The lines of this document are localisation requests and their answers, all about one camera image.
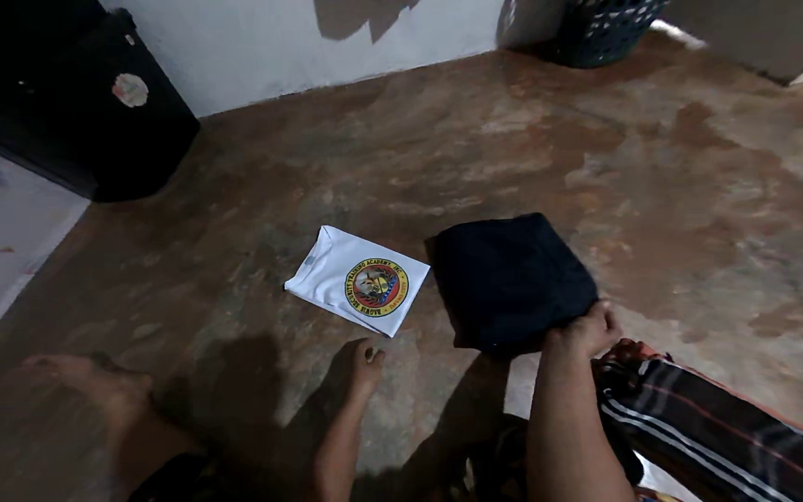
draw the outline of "black cabinet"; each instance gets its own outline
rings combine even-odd
[[[129,13],[31,4],[0,5],[0,154],[98,201],[161,188],[200,125]]]

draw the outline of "folded black shirt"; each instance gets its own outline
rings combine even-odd
[[[597,300],[585,266],[537,212],[455,225],[434,238],[432,262],[458,347],[540,350],[548,329]]]

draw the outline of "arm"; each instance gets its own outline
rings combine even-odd
[[[315,454],[315,493],[317,502],[347,502],[355,480],[355,463],[362,442],[364,411],[376,390],[386,353],[376,351],[368,360],[373,340],[363,339],[355,348],[351,386],[339,413]]]
[[[528,426],[531,502],[634,502],[633,489],[599,421],[590,357],[610,347],[621,328],[608,302],[552,330],[541,352]]]

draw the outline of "printed emblem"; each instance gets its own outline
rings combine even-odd
[[[370,258],[346,275],[346,299],[368,317],[392,314],[408,296],[408,275],[383,258]]]

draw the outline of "concrete floor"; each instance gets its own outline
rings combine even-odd
[[[92,205],[0,323],[0,500],[109,496],[94,410],[11,371],[40,352],[150,371],[233,465],[293,480],[334,354],[370,335],[281,289],[318,226],[426,261],[442,229],[530,211],[630,337],[803,422],[803,87],[651,33],[595,71],[487,53],[207,118],[168,188]],[[533,357],[452,338],[430,276],[380,342],[360,499],[422,499],[502,407],[527,412]]]

